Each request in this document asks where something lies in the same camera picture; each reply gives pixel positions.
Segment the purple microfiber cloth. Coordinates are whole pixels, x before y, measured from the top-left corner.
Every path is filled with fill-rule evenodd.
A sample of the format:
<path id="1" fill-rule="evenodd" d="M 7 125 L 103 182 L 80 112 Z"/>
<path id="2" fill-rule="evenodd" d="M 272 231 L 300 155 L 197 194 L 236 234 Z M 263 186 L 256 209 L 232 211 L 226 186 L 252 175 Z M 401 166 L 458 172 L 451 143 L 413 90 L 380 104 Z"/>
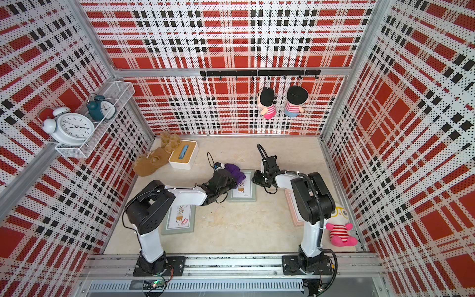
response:
<path id="1" fill-rule="evenodd" d="M 237 165 L 226 163 L 225 169 L 228 170 L 235 181 L 233 189 L 238 188 L 238 186 L 246 179 L 246 175 L 241 171 L 240 167 Z"/>

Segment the green frame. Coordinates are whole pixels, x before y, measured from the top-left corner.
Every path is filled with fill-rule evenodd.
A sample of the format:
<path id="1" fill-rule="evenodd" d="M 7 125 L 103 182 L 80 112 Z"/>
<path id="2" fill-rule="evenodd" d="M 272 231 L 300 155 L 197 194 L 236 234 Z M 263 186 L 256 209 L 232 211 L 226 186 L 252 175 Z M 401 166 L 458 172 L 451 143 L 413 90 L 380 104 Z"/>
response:
<path id="1" fill-rule="evenodd" d="M 244 170 L 245 179 L 237 188 L 230 191 L 230 202 L 255 202 L 257 200 L 256 186 L 252 181 L 253 170 Z"/>

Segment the pink picture frame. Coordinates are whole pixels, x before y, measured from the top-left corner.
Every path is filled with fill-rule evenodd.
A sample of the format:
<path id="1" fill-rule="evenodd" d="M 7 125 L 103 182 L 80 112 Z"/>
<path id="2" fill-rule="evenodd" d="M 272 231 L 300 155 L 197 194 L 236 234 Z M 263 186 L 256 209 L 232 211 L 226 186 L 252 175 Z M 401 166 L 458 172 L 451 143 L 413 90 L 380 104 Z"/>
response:
<path id="1" fill-rule="evenodd" d="M 300 215 L 298 211 L 294 192 L 289 189 L 286 189 L 285 195 L 286 195 L 286 200 L 288 202 L 289 211 L 290 211 L 294 225 L 303 226 L 305 221 L 303 220 L 302 216 Z"/>

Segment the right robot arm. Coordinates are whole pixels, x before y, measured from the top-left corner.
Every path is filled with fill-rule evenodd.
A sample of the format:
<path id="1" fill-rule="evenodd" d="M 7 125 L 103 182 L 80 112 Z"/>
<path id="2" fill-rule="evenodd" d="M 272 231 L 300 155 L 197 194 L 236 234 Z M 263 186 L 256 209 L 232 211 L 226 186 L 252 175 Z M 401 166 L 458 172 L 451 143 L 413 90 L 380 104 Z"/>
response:
<path id="1" fill-rule="evenodd" d="M 262 168 L 252 177 L 252 182 L 268 189 L 293 191 L 296 208 L 304 220 L 303 240 L 299 245 L 296 267 L 288 267 L 290 273 L 311 274 L 317 271 L 331 272 L 332 265 L 325 255 L 323 237 L 325 225 L 336 208 L 328 187 L 321 174 L 304 174 L 282 170 L 275 155 L 262 155 Z"/>

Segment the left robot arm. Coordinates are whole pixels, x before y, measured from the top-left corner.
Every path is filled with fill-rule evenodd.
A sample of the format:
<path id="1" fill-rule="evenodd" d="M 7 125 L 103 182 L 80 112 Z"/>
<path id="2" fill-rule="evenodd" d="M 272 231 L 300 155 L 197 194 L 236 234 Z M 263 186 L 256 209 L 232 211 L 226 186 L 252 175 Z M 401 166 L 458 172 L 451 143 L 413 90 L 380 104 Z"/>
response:
<path id="1" fill-rule="evenodd" d="M 234 164 L 222 166 L 216 163 L 213 169 L 210 180 L 193 188 L 167 186 L 154 180 L 126 204 L 124 213 L 132 224 L 131 229 L 136 233 L 141 248 L 133 276 L 160 275 L 169 267 L 158 230 L 169 209 L 182 205 L 213 204 L 221 195 L 237 188 L 246 179 L 246 175 Z"/>

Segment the pink object behind right arm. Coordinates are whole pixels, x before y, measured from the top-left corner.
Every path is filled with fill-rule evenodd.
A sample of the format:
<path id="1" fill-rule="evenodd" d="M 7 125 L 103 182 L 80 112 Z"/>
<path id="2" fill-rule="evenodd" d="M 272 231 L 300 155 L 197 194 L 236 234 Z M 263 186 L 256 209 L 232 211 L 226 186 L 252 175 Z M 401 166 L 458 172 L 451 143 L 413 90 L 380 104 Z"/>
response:
<path id="1" fill-rule="evenodd" d="M 337 247 L 356 246 L 358 240 L 350 235 L 353 224 L 350 223 L 349 212 L 336 203 L 335 210 L 327 220 L 326 229 L 329 231 L 329 238 L 332 245 Z"/>

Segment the green frame near arm base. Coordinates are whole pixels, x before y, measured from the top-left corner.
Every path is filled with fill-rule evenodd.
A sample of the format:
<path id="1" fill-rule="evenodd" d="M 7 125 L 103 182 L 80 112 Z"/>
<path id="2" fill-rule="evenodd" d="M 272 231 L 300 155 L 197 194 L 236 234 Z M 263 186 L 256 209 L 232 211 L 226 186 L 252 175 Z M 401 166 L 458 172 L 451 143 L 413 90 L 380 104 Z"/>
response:
<path id="1" fill-rule="evenodd" d="M 162 235 L 193 233 L 195 227 L 195 205 L 173 206 L 167 213 Z"/>

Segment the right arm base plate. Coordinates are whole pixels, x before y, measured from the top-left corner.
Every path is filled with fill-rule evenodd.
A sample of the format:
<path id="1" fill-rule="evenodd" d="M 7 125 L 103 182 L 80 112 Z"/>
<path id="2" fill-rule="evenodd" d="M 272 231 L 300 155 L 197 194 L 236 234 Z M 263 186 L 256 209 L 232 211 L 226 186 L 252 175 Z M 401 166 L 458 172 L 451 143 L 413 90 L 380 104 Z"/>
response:
<path id="1" fill-rule="evenodd" d="M 330 258 L 322 254 L 308 258 L 304 254 L 282 256 L 284 275 L 332 275 L 333 266 Z"/>

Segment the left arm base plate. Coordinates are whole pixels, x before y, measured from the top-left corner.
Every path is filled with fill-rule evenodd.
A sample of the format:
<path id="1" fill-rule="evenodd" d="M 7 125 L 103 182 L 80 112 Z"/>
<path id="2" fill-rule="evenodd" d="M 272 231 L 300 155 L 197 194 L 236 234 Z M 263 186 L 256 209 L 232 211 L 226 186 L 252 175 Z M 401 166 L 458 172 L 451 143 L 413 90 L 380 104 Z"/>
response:
<path id="1" fill-rule="evenodd" d="M 152 277 L 156 275 L 168 277 L 180 277 L 183 275 L 186 257 L 163 254 L 155 262 L 147 262 L 141 254 L 137 260 L 133 276 Z"/>

